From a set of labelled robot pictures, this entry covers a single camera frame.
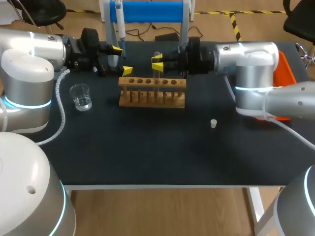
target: wooden test tube rack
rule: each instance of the wooden test tube rack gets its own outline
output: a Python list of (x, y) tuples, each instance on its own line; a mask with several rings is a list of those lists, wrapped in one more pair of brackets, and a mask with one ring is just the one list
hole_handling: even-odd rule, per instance
[[(121, 107), (185, 108), (185, 79), (120, 77), (118, 85), (123, 87), (119, 100)], [(129, 87), (145, 87), (145, 90)], [(163, 91), (157, 92), (157, 88), (163, 88)]]

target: wooden floor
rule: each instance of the wooden floor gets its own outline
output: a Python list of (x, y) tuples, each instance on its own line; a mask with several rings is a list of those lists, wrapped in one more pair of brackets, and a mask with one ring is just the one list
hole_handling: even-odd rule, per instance
[[(63, 0), (68, 9), (99, 11), (98, 0)], [(294, 7), (299, 0), (292, 0)], [(196, 11), (213, 10), (283, 10), (281, 0), (196, 0)], [(283, 30), (284, 14), (238, 14), (237, 25), (244, 41), (301, 42), (309, 50), (311, 43)], [(97, 29), (106, 39), (100, 15), (68, 13), (61, 21), (64, 31), (54, 26), (55, 33), (80, 37), (84, 27)], [(178, 24), (155, 24), (179, 30)], [(230, 18), (223, 15), (196, 15), (190, 26), (198, 26), (203, 41), (236, 41)], [(7, 28), (34, 30), (17, 21)], [(148, 24), (127, 24), (126, 29), (146, 30)], [(150, 29), (142, 37), (153, 41), (155, 35), (171, 29)], [(198, 35), (192, 29), (190, 36)], [(127, 35), (126, 40), (139, 39)], [(315, 67), (309, 75), (315, 78)], [(260, 188), (267, 208), (278, 192), (276, 187)], [(252, 221), (247, 197), (242, 188), (225, 189), (154, 189), (97, 190), (73, 192), (77, 215), (77, 236), (252, 236)]]

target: white cable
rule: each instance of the white cable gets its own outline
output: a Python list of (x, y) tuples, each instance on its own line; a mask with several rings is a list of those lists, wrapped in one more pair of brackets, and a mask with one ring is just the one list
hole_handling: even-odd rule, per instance
[(226, 75), (224, 76), (224, 80), (225, 80), (225, 82), (226, 82), (227, 89), (229, 90), (229, 92), (230, 92), (230, 94), (231, 94), (231, 96), (232, 96), (232, 99), (233, 99), (233, 101), (235, 102), (235, 95), (234, 95), (234, 93), (233, 93), (232, 87), (231, 87), (230, 82), (228, 81), (228, 78), (227, 78)]
[(8, 112), (6, 111), (6, 106), (4, 101), (0, 98), (0, 106), (3, 111), (3, 125), (2, 125), (2, 132), (6, 131), (6, 128), (8, 126)]
[[(227, 88), (233, 98), (233, 100), (235, 101), (235, 95), (234, 95), (234, 92), (232, 90), (232, 87), (230, 85), (230, 82), (228, 81), (228, 78), (227, 76), (224, 77), (224, 80), (226, 82), (226, 85), (227, 85)], [(305, 145), (307, 145), (308, 147), (310, 147), (311, 149), (315, 150), (315, 145), (312, 144), (310, 141), (308, 141), (306, 138), (304, 138), (302, 135), (300, 135), (298, 132), (296, 132), (295, 130), (291, 129), (290, 127), (288, 127), (287, 125), (283, 124), (282, 122), (276, 120), (275, 117), (273, 118), (270, 118), (268, 117), (268, 113), (266, 112), (266, 103), (267, 103), (267, 95), (268, 95), (268, 92), (266, 94), (266, 97), (265, 97), (265, 101), (264, 101), (264, 104), (263, 104), (263, 113), (264, 113), (264, 118), (266, 121), (269, 121), (269, 122), (272, 122), (274, 124), (277, 124), (278, 126), (282, 127), (283, 129), (285, 129), (286, 131), (288, 131), (289, 133), (293, 134), (296, 138), (298, 138), (301, 142), (303, 142)]]
[(46, 139), (44, 141), (41, 141), (41, 142), (38, 142), (36, 143), (37, 145), (43, 145), (43, 144), (46, 144), (46, 143), (49, 143), (50, 141), (54, 140), (56, 137), (58, 137), (58, 135), (60, 135), (60, 133), (62, 132), (63, 128), (64, 128), (64, 125), (65, 125), (65, 113), (64, 113), (64, 109), (63, 109), (63, 104), (61, 102), (61, 98), (60, 98), (60, 94), (59, 94), (59, 87), (60, 87), (60, 82), (61, 80), (63, 80), (65, 78), (65, 76), (67, 74), (70, 73), (70, 70), (65, 70), (57, 79), (57, 82), (56, 82), (56, 87), (55, 87), (55, 91), (56, 91), (56, 99), (57, 99), (57, 103), (58, 103), (58, 106), (59, 106), (59, 109), (60, 109), (60, 114), (61, 114), (61, 124), (60, 124), (60, 127), (58, 129), (58, 131), (53, 135), (51, 136), (49, 139)]
[(285, 129), (286, 131), (290, 132), (291, 134), (293, 134), (296, 138), (298, 138), (301, 142), (303, 142), (304, 144), (306, 144), (308, 147), (310, 147), (311, 149), (315, 150), (315, 145), (312, 144), (310, 141), (308, 141), (306, 138), (304, 138), (302, 135), (300, 135), (298, 132), (296, 132), (295, 130), (291, 129), (290, 127), (286, 126), (285, 124), (283, 124), (282, 122), (274, 119), (274, 118), (270, 118), (268, 119), (268, 121), (277, 124), (278, 126), (282, 127), (283, 129)]

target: yellow black caution tape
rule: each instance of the yellow black caution tape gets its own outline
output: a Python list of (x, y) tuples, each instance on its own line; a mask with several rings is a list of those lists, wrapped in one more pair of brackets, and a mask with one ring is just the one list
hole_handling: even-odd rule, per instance
[(240, 30), (238, 29), (238, 26), (236, 24), (235, 14), (230, 13), (230, 19), (231, 19), (231, 23), (232, 23), (232, 26), (233, 26), (233, 29), (234, 29), (234, 34), (235, 34), (235, 37), (236, 37), (236, 41), (238, 41), (238, 42), (243, 41), (242, 37), (241, 37), (241, 34), (240, 34)]
[(229, 15), (229, 14), (285, 14), (285, 11), (196, 11), (195, 15)]
[[(92, 14), (99, 14), (100, 11), (92, 11), (92, 10), (73, 10), (67, 9), (67, 12), (79, 12), (79, 13), (92, 13)], [(218, 15), (218, 14), (285, 14), (285, 11), (196, 11), (195, 15)]]
[(72, 10), (72, 9), (67, 9), (67, 12), (100, 14), (100, 11), (91, 11), (91, 10)]

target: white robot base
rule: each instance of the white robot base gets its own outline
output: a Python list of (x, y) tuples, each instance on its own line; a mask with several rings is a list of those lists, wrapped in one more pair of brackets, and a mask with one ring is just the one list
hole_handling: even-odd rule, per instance
[(0, 132), (0, 150), (0, 235), (73, 236), (73, 205), (40, 147)]

